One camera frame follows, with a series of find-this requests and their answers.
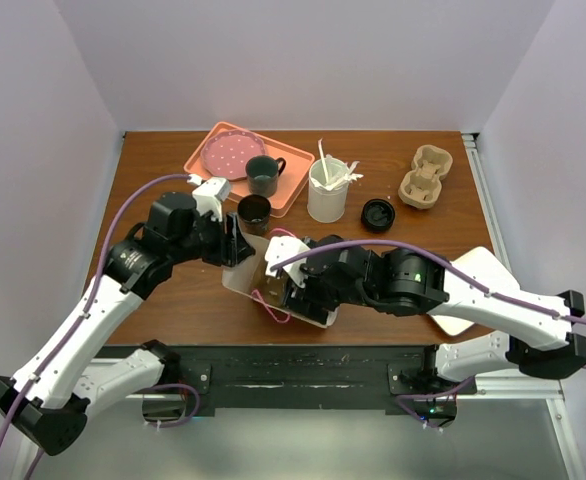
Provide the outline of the cream and pink paper bag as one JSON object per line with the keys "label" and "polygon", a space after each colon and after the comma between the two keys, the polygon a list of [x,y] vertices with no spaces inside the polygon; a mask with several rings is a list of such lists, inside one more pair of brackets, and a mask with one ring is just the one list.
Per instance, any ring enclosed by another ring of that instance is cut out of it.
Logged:
{"label": "cream and pink paper bag", "polygon": [[223,271],[226,289],[255,302],[277,324],[294,319],[322,329],[334,324],[338,308],[314,311],[302,298],[310,291],[309,275],[303,271],[310,259],[291,259],[311,250],[306,240],[283,228],[275,228],[265,237],[247,234],[245,238],[255,254]]}

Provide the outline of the black plastic cup stack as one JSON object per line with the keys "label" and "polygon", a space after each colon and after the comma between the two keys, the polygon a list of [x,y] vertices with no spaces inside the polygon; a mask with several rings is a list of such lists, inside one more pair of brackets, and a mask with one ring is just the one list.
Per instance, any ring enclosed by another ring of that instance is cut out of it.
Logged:
{"label": "black plastic cup stack", "polygon": [[248,195],[238,203],[237,215],[246,233],[263,236],[268,231],[271,203],[263,196]]}

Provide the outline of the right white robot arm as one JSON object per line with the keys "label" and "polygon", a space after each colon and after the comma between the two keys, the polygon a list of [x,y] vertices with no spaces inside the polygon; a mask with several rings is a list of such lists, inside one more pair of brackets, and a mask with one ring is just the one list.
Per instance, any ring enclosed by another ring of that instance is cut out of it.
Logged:
{"label": "right white robot arm", "polygon": [[318,242],[276,237],[265,255],[266,273],[285,273],[285,307],[315,322],[330,322],[343,304],[406,317],[426,314],[490,328],[472,340],[441,344],[418,369],[421,386],[442,392],[478,374],[516,368],[547,380],[566,379],[586,366],[586,337],[573,330],[583,299],[567,291],[544,296],[523,291],[484,247],[454,262],[406,243],[338,236]]}

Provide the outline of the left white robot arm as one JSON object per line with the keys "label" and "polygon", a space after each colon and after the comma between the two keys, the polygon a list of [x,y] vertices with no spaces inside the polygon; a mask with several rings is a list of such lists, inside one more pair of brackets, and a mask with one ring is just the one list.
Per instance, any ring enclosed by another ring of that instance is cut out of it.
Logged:
{"label": "left white robot arm", "polygon": [[126,396],[169,392],[182,375],[178,353],[158,340],[141,344],[103,374],[86,367],[114,330],[175,266],[200,260],[235,267],[254,255],[235,213],[205,213],[182,192],[162,194],[148,218],[114,244],[79,304],[45,346],[12,376],[0,376],[0,412],[50,456],[68,449],[87,423]]}

